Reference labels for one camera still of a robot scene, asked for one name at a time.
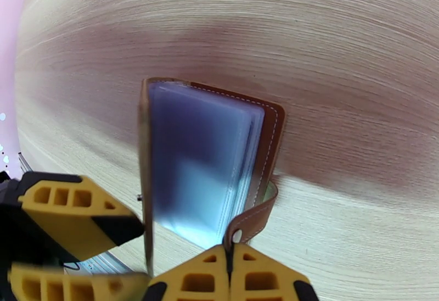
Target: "white stitching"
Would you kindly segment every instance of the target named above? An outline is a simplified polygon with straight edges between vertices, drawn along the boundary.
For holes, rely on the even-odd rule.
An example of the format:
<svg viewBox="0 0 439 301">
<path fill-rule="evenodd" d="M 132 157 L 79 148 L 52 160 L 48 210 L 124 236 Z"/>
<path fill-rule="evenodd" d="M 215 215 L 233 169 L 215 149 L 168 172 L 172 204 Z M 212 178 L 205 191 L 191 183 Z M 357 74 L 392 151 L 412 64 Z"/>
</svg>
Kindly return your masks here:
<svg viewBox="0 0 439 301">
<path fill-rule="evenodd" d="M 265 168 L 267 167 L 268 156 L 270 155 L 270 152 L 271 152 L 271 147 L 272 147 L 273 140 L 274 140 L 274 134 L 276 133 L 276 128 L 278 126 L 278 112 L 276 111 L 275 108 L 273 108 L 272 106 L 270 106 L 268 104 L 263 104 L 263 103 L 260 103 L 260 102 L 252 101 L 250 99 L 241 98 L 241 97 L 237 97 L 237 96 L 232 96 L 231 94 L 227 94 L 227 93 L 224 93 L 224 92 L 219 92 L 219 91 L 214 91 L 214 90 L 210 90 L 210 89 L 206 89 L 206 88 L 201 88 L 201 87 L 198 87 L 198 86 L 188 85 L 188 84 L 186 84 L 184 82 L 181 82 L 181 83 L 186 85 L 186 86 L 189 86 L 189 87 L 192 87 L 192 88 L 196 88 L 198 90 L 203 90 L 203 91 L 206 91 L 206 92 L 213 92 L 213 93 L 216 93 L 216 94 L 222 94 L 223 96 L 226 96 L 226 97 L 229 97 L 229 98 L 240 99 L 243 102 L 250 102 L 250 103 L 253 103 L 253 104 L 262 105 L 262 106 L 268 107 L 268 108 L 270 108 L 270 109 L 272 109 L 274 111 L 274 113 L 275 113 L 275 121 L 274 121 L 273 131 L 271 133 L 270 143 L 268 144 L 268 152 L 267 152 L 267 156 L 265 157 L 265 162 L 264 162 L 264 165 L 262 167 L 261 177 L 259 178 L 259 183 L 257 185 L 256 193 L 255 193 L 255 196 L 253 198 L 253 203 L 252 203 L 252 206 L 251 206 L 251 208 L 254 208 L 255 204 L 256 204 L 257 195 L 259 194 L 259 190 L 261 188 L 262 179 L 263 179 L 264 174 L 265 174 Z M 254 216 L 254 215 L 256 215 L 256 214 L 258 214 L 258 213 L 260 213 L 260 212 L 262 212 L 263 210 L 266 210 L 266 209 L 268 209 L 268 206 L 266 206 L 264 208 L 261 208 L 261 209 L 257 210 L 256 212 L 254 212 L 253 214 L 250 214 L 249 216 L 243 218 L 235 226 L 237 227 L 237 226 L 241 225 L 245 220 L 251 218 L 252 216 Z M 254 235 L 258 234 L 262 229 L 264 229 L 264 227 L 265 227 L 265 225 L 262 228 L 260 228 L 259 230 L 257 230 L 255 233 L 250 235 L 249 237 L 244 238 L 242 240 L 242 242 L 245 242 L 248 239 L 251 239 Z"/>
</svg>

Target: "leather strap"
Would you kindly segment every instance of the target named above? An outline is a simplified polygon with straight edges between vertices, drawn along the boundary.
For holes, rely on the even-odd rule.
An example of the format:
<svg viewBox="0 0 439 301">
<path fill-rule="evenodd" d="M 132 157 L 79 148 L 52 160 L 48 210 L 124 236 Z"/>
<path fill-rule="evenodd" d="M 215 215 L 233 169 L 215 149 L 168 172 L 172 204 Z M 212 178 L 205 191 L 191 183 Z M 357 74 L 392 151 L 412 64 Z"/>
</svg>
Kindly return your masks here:
<svg viewBox="0 0 439 301">
<path fill-rule="evenodd" d="M 229 223 L 223 240 L 227 251 L 232 243 L 246 243 L 265 228 L 278 193 L 277 186 L 270 181 L 262 203 L 236 216 Z"/>
</svg>

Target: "pink background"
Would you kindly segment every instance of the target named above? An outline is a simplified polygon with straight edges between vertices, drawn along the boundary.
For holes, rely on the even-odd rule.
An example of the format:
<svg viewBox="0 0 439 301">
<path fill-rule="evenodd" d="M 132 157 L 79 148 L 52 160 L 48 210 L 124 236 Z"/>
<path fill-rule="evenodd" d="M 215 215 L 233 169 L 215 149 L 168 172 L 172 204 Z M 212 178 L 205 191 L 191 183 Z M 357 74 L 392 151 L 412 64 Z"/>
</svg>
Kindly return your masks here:
<svg viewBox="0 0 439 301">
<path fill-rule="evenodd" d="M 24 0 L 0 0 L 0 171 L 8 170 L 11 177 L 21 177 L 14 71 L 23 4 Z"/>
</svg>

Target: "snap button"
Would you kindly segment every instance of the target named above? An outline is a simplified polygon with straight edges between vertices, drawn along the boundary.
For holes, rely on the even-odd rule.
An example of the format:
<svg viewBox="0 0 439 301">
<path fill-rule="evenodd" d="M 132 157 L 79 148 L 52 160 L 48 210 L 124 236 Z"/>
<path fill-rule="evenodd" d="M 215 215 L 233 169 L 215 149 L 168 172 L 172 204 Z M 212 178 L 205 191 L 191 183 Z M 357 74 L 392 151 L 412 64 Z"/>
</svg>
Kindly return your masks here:
<svg viewBox="0 0 439 301">
<path fill-rule="evenodd" d="M 232 236 L 233 243 L 239 243 L 242 237 L 243 237 L 243 231 L 241 229 L 236 230 Z"/>
</svg>

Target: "wood grain surface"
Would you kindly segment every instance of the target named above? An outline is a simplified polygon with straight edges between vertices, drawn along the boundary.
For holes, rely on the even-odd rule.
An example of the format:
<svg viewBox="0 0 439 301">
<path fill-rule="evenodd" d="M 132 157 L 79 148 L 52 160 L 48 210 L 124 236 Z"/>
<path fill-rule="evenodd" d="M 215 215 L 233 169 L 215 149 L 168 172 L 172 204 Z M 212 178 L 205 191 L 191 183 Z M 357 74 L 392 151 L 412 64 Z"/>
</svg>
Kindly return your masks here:
<svg viewBox="0 0 439 301">
<path fill-rule="evenodd" d="M 37 170 L 140 215 L 140 83 L 281 103 L 280 197 L 252 245 L 323 301 L 439 299 L 439 0 L 27 0 L 16 92 Z M 156 226 L 155 271 L 200 252 Z M 143 241 L 113 250 L 144 268 Z"/>
</svg>

